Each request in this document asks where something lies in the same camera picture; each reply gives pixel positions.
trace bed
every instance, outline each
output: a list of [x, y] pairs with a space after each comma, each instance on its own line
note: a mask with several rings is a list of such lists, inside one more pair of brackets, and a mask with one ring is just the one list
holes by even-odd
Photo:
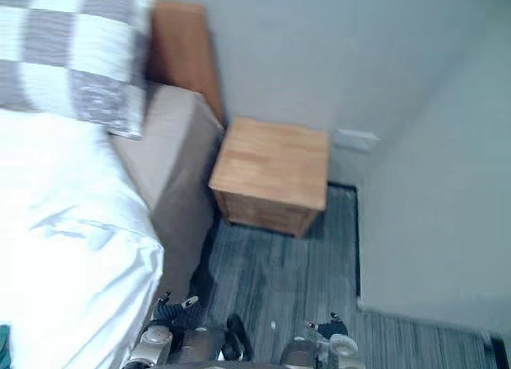
[[152, 21], [140, 140], [2, 109], [18, 96], [0, 78], [0, 324], [21, 369], [119, 367], [155, 293], [185, 296], [200, 261], [223, 133], [216, 67], [202, 6], [157, 1]]

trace checkered pillow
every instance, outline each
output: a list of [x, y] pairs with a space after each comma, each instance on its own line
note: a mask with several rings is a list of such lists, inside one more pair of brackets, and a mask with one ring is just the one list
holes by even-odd
[[0, 0], [0, 106], [140, 138], [153, 0]]

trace white wall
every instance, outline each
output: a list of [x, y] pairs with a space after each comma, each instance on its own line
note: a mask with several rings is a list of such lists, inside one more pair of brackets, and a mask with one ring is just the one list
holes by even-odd
[[361, 305], [511, 335], [511, 0], [360, 188]]
[[[387, 139], [481, 36], [493, 0], [185, 1], [208, 8], [229, 117]], [[359, 184], [373, 159], [333, 149], [331, 179]]]

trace electrical outlet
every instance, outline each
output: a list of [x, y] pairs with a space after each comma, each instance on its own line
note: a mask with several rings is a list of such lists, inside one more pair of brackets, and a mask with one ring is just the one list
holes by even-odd
[[370, 152], [380, 141], [374, 133], [337, 128], [332, 137], [336, 147], [353, 149], [359, 152]]

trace gray carpet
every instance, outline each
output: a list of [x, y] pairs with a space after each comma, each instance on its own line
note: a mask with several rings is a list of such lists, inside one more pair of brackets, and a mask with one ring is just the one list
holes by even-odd
[[301, 240], [221, 221], [195, 282], [205, 322], [237, 312], [255, 360], [278, 363], [294, 336], [315, 338], [306, 320], [335, 311], [368, 369], [496, 368], [477, 335], [358, 311], [355, 206], [353, 191], [329, 187], [326, 212]]

